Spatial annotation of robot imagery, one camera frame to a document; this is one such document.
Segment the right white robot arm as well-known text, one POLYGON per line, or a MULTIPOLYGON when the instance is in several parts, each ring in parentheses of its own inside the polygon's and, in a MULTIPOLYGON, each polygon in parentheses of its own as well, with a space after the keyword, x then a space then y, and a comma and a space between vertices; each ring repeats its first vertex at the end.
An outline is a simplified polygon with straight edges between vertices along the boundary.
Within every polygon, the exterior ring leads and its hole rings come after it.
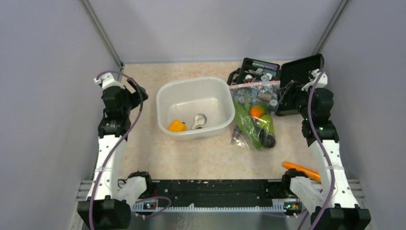
POLYGON ((296 175, 282 182, 281 192, 301 200, 312 230, 364 230, 371 214, 360 206, 345 173, 338 132, 330 119, 333 96, 316 84, 306 87, 295 81, 281 89, 281 104, 296 109, 303 118, 302 134, 316 160, 322 186, 317 190, 310 178, 296 175))

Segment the white plastic tub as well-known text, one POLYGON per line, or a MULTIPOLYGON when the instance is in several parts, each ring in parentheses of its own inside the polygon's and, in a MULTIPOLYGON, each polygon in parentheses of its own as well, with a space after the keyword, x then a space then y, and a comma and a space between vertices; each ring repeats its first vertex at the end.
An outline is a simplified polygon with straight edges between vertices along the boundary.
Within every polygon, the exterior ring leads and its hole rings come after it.
POLYGON ((156 108, 159 128, 176 141, 220 135, 235 117, 229 86, 216 76, 176 80, 163 85, 157 92, 156 108), (207 122, 192 130, 197 114, 204 114, 207 122), (184 122, 187 130, 168 131, 175 119, 184 122))

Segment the green toy leaf vegetable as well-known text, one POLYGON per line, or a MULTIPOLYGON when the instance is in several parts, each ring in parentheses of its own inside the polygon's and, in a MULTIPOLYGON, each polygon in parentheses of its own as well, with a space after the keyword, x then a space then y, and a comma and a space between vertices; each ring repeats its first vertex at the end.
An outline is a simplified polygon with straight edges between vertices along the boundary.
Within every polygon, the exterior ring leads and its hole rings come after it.
POLYGON ((245 148, 254 148, 257 150, 263 149, 262 138, 260 137, 259 127, 256 125, 255 118, 249 115, 251 104, 249 99, 244 99, 243 103, 233 99, 235 109, 234 121, 236 126, 241 130, 241 134, 245 140, 245 148))

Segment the green toy lime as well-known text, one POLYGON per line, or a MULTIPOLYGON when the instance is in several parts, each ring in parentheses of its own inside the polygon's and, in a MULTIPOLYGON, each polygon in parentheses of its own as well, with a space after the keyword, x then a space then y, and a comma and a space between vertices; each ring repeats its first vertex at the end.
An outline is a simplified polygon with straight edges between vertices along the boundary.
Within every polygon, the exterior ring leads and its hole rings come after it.
POLYGON ((267 131, 268 133, 274 133, 273 119, 270 115, 263 115, 257 120, 258 126, 267 131))

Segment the purple toy eggplant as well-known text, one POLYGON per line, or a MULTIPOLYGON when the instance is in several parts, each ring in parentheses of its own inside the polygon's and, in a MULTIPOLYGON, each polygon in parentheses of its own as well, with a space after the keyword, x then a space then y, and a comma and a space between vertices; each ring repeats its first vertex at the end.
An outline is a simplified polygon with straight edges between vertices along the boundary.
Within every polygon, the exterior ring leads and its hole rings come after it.
POLYGON ((238 146, 244 146, 245 145, 245 140, 241 134, 241 130, 238 128, 238 126, 235 126, 232 132, 232 136, 230 139, 230 144, 232 145, 238 145, 238 146))

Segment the green orange toy mango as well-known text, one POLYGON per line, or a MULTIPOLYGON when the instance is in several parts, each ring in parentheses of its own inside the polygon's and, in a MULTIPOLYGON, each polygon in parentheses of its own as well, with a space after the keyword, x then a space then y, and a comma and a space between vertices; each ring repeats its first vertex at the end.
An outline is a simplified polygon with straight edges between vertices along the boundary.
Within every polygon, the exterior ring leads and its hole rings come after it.
POLYGON ((266 103, 258 103, 251 106, 249 115, 253 118, 260 118, 268 111, 268 105, 266 103))

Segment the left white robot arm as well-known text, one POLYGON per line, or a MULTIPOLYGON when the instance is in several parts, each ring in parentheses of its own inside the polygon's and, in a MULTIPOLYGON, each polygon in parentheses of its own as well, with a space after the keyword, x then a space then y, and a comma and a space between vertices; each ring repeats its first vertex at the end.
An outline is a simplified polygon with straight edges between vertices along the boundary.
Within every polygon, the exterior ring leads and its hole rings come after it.
POLYGON ((122 83, 112 80, 96 80, 102 87, 105 108, 98 125, 99 151, 91 188, 84 201, 80 201, 77 213, 90 230, 125 230, 128 228, 132 209, 139 196, 148 198, 154 186, 144 177, 137 176, 122 189, 118 176, 129 132, 136 121, 131 122, 133 109, 143 108, 148 98, 145 89, 133 79, 130 92, 122 83))

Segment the dark brown toy fruit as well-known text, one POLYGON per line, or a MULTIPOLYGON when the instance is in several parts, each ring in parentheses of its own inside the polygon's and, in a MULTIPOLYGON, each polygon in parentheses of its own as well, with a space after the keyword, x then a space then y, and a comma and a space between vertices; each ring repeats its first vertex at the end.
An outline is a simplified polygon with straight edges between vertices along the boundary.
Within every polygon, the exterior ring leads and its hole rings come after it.
POLYGON ((262 137, 262 145, 266 149, 274 148, 276 145, 276 139, 273 135, 264 135, 262 137))

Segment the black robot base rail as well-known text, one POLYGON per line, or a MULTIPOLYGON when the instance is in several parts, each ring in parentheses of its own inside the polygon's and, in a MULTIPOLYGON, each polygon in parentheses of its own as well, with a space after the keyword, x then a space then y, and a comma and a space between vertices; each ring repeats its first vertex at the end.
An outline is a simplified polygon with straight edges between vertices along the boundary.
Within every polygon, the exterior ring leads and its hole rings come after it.
POLYGON ((154 196, 160 197, 159 207, 301 207, 299 198, 290 194, 280 179, 153 180, 140 197, 154 196))

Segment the clear zip top bag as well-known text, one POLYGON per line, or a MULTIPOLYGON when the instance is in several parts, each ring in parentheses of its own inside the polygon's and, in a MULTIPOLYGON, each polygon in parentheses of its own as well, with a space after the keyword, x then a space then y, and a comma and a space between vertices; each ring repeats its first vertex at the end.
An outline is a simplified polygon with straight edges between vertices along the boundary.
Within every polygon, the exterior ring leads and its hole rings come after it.
POLYGON ((276 145, 273 115, 279 106, 279 81, 258 81, 230 86, 235 126, 230 144, 257 150, 276 145))

